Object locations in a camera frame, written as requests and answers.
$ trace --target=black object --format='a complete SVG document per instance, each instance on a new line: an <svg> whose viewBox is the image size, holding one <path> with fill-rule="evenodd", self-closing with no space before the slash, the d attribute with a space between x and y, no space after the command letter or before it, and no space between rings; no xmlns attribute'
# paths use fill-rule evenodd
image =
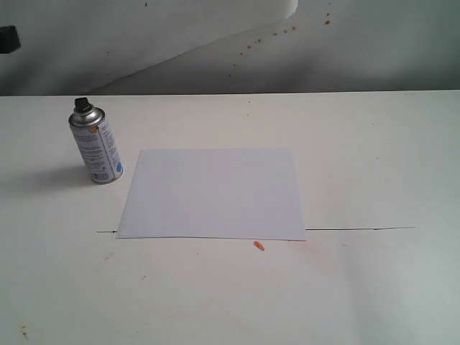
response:
<svg viewBox="0 0 460 345"><path fill-rule="evenodd" d="M0 27L0 54L9 54L21 47L16 27Z"/></svg>
<svg viewBox="0 0 460 345"><path fill-rule="evenodd" d="M89 103L86 97L75 99L75 111L78 113L86 113L91 108L93 108L93 104Z"/></svg>

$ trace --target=orange speck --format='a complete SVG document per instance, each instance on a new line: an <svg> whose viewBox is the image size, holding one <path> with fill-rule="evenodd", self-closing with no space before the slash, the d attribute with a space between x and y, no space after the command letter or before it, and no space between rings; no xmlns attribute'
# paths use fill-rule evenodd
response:
<svg viewBox="0 0 460 345"><path fill-rule="evenodd" d="M262 243L260 243L259 241L254 241L254 245L262 251L265 250L264 246L262 246Z"/></svg>

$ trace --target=white table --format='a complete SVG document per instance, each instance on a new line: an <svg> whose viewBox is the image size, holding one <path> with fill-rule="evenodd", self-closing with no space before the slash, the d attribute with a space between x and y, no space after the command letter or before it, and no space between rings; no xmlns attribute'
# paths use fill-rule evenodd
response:
<svg viewBox="0 0 460 345"><path fill-rule="evenodd" d="M90 101L124 161L109 185L85 172L72 97L0 98L2 344L460 342L460 91ZM264 252L97 234L148 147L287 147L309 228L416 228Z"/></svg>

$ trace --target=white paper sheet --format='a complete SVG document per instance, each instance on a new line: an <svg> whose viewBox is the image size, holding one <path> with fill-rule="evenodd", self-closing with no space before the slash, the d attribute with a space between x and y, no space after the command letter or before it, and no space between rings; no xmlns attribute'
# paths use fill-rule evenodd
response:
<svg viewBox="0 0 460 345"><path fill-rule="evenodd" d="M305 239L286 149L140 152L118 237Z"/></svg>

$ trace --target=spray can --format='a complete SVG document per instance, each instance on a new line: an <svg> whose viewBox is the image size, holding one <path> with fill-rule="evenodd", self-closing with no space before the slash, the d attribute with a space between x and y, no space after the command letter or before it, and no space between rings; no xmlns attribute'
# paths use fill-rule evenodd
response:
<svg viewBox="0 0 460 345"><path fill-rule="evenodd" d="M123 166L104 110L89 103L86 97L77 98L69 125L93 182L117 180Z"/></svg>

